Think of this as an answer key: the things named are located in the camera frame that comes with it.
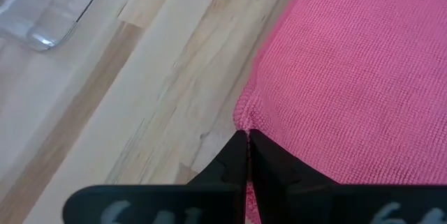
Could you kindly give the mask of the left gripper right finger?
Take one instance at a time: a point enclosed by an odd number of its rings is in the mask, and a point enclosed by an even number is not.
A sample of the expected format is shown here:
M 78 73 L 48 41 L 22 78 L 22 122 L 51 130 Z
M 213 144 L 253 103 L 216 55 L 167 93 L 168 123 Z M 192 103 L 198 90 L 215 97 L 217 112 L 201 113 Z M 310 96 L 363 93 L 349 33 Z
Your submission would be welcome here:
M 249 134 L 262 223 L 445 223 L 446 187 L 338 184 L 259 130 Z

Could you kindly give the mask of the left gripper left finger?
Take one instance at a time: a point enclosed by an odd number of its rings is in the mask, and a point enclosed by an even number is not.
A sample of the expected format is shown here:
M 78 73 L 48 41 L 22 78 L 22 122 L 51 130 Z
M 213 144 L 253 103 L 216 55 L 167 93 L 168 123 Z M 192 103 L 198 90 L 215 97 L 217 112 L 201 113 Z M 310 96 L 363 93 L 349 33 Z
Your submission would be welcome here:
M 210 164 L 182 185 L 97 185 L 72 194 L 70 224 L 243 223 L 248 139 L 238 130 Z

